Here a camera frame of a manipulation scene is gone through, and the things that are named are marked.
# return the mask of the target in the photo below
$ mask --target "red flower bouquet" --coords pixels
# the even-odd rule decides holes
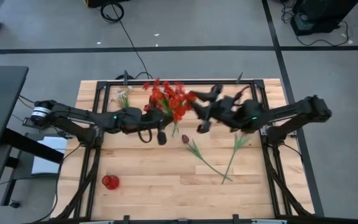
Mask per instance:
[[[149,83],[146,83],[143,86],[144,90],[148,90],[149,88]],[[173,134],[177,129],[177,122],[182,119],[186,111],[191,110],[190,102],[195,99],[196,96],[194,93],[185,93],[182,83],[175,82],[175,86],[172,88],[168,81],[164,81],[160,87],[160,79],[158,78],[154,81],[150,101],[148,105],[145,105],[144,110],[150,110],[153,104],[165,115],[171,116],[175,123],[175,128],[172,132]]]

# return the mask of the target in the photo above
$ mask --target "green stem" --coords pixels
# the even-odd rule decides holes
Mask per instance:
[[[236,151],[237,151],[237,150],[236,150],[236,148],[234,148],[233,155],[231,155],[229,165],[227,166],[226,173],[224,174],[224,176],[225,176],[225,177],[227,176],[227,173],[229,172],[230,165],[231,165],[231,162],[233,161],[233,158],[234,158],[234,155],[235,155]]]
[[[199,159],[201,159],[201,160],[202,160],[207,166],[209,166],[209,168],[211,168],[213,171],[215,171],[215,172],[218,173],[219,175],[223,176],[223,177],[224,177],[223,179],[226,179],[226,178],[227,178],[228,180],[230,180],[231,182],[233,182],[232,179],[226,177],[225,175],[223,175],[222,173],[220,173],[219,171],[217,171],[214,167],[212,167],[211,165],[209,165],[202,157],[201,157],[201,158],[199,157]]]

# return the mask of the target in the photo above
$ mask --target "floor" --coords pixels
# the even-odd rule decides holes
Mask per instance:
[[[352,40],[346,49],[283,51],[278,45],[301,45],[290,25],[280,20],[278,0],[131,0],[122,5],[122,22],[154,77],[237,78],[244,72],[243,78],[281,78],[289,101],[310,95],[325,99],[333,117],[304,128],[321,204],[327,217],[358,218],[358,4],[345,18]],[[0,18],[0,65],[29,67],[22,95],[31,99],[74,105],[81,80],[143,71],[134,52],[120,52],[131,47],[122,27],[104,22],[98,10],[81,0],[6,1]],[[338,43],[345,40],[342,34],[343,27],[301,39]],[[14,114],[23,118],[30,111],[17,104]],[[9,127],[34,132],[15,118]],[[22,207],[0,207],[0,223],[44,216],[53,203],[54,184],[18,182],[13,197]]]

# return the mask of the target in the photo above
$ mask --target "wooden table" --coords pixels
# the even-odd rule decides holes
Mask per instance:
[[[76,107],[92,110],[97,81],[82,81]],[[265,90],[271,108],[286,104],[279,79],[265,79]],[[129,100],[133,107],[143,108],[148,103],[150,90],[133,86]],[[223,94],[234,96],[243,86],[224,85]],[[124,86],[113,86],[114,90]],[[185,85],[187,90],[209,91],[211,85]],[[252,98],[246,90],[243,99]],[[99,99],[99,109],[103,96]],[[108,111],[117,110],[117,104],[110,102]],[[92,220],[122,220],[130,215],[131,220],[167,219],[230,219],[233,214],[240,218],[273,218],[264,157],[259,133],[247,135],[249,141],[236,152],[229,177],[225,181],[206,164],[186,150],[181,135],[187,134],[197,143],[203,157],[215,169],[225,172],[233,152],[234,133],[229,128],[214,123],[210,132],[196,133],[200,121],[189,111],[178,127],[180,134],[171,137],[164,146],[157,143],[156,132],[152,142],[144,144],[137,134],[105,134],[99,162],[98,178],[94,195]],[[173,125],[167,127],[171,133]],[[287,145],[298,149],[295,139],[287,138]],[[66,154],[78,145],[77,140],[68,143]],[[311,213],[313,205],[306,183],[306,177],[299,155],[280,147],[282,166],[288,188],[298,201]],[[58,215],[78,189],[84,149],[68,157],[62,167],[58,183],[58,203],[52,217]],[[117,175],[120,186],[107,190],[101,184],[104,175]],[[283,213],[281,191],[276,186],[280,211]],[[88,193],[85,192],[81,215],[85,215]]]

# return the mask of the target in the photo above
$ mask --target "red tulip bud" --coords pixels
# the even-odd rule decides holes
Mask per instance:
[[[182,134],[181,141],[183,141],[183,143],[187,144],[187,143],[189,143],[189,137],[187,137],[186,134]]]

